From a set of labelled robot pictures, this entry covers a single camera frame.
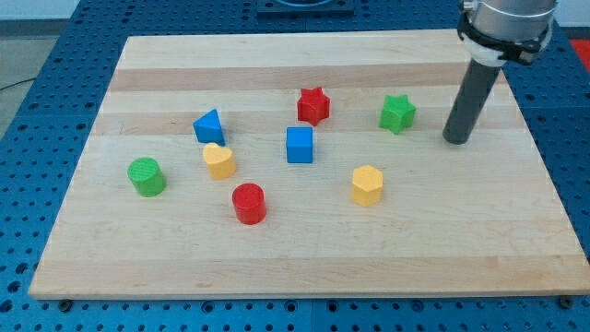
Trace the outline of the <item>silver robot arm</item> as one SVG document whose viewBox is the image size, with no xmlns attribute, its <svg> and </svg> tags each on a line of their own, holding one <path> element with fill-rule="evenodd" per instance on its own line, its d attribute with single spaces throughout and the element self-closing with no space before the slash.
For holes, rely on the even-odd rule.
<svg viewBox="0 0 590 332">
<path fill-rule="evenodd" d="M 457 34 L 474 61 L 531 65 L 552 37 L 556 0 L 462 0 Z"/>
</svg>

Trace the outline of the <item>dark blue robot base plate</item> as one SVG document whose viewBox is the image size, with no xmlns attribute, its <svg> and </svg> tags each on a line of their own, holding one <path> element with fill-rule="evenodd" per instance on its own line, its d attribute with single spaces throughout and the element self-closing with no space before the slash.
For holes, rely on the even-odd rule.
<svg viewBox="0 0 590 332">
<path fill-rule="evenodd" d="M 276 15 L 353 14 L 354 0 L 259 0 L 258 17 Z"/>
</svg>

